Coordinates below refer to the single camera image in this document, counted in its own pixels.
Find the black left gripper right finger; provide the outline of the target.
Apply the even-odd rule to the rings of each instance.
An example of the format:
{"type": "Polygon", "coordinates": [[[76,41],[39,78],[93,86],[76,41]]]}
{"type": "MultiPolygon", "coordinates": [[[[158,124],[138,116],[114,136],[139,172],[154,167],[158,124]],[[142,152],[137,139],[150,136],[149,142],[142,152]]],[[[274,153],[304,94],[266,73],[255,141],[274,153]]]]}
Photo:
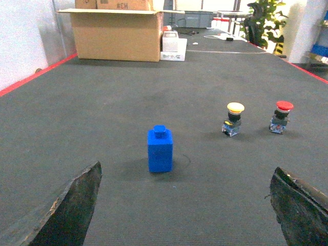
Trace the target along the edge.
{"type": "Polygon", "coordinates": [[[270,197],[287,245],[327,245],[327,195],[277,167],[270,197]]]}

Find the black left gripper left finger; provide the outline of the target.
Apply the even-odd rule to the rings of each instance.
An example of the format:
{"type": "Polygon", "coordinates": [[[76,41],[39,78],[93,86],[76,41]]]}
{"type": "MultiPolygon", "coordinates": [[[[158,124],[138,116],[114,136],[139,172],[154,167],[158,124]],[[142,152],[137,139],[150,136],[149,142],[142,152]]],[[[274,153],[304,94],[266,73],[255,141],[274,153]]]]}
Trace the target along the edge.
{"type": "Polygon", "coordinates": [[[100,162],[1,233],[1,245],[83,245],[102,179],[100,162]]]}

